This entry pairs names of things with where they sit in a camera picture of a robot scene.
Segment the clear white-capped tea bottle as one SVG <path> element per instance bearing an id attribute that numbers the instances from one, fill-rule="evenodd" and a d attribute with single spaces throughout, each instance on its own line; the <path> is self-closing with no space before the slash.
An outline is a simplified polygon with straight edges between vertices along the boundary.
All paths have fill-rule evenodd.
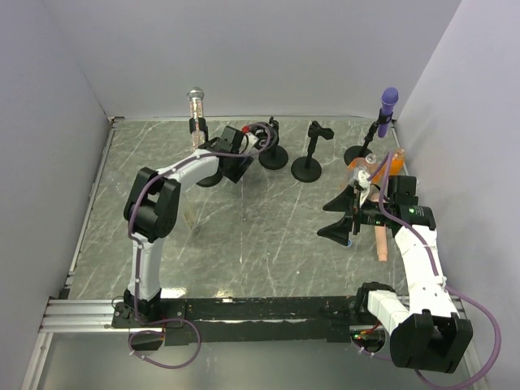
<path id="1" fill-rule="evenodd" d="M 178 229 L 185 234 L 191 234 L 198 224 L 196 206 L 184 193 L 180 197 L 179 224 Z"/>

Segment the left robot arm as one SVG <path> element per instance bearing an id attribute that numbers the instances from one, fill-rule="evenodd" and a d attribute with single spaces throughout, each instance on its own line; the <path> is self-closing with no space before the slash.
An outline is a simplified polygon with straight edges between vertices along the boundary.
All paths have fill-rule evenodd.
<path id="1" fill-rule="evenodd" d="M 123 211 L 133 245 L 132 276 L 123 300 L 141 326 L 154 325 L 161 314 L 163 245 L 176 225 L 184 192 L 216 174 L 238 181 L 270 140 L 226 127 L 220 137 L 200 145 L 187 158 L 158 170 L 138 171 Z"/>

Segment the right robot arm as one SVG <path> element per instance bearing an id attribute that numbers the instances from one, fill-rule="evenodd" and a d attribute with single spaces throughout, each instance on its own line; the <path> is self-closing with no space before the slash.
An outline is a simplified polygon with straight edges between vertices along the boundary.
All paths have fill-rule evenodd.
<path id="1" fill-rule="evenodd" d="M 358 320 L 376 320 L 390 336 L 393 364 L 401 368 L 453 373 L 473 337 L 470 320 L 460 317 L 445 286 L 431 208 L 421 206 L 413 176 L 393 175 L 381 202 L 369 199 L 371 182 L 365 171 L 354 174 L 344 190 L 323 210 L 342 218 L 318 235 L 345 245 L 361 226 L 391 231 L 405 267 L 409 300 L 403 304 L 395 289 L 364 283 L 350 306 Z"/>

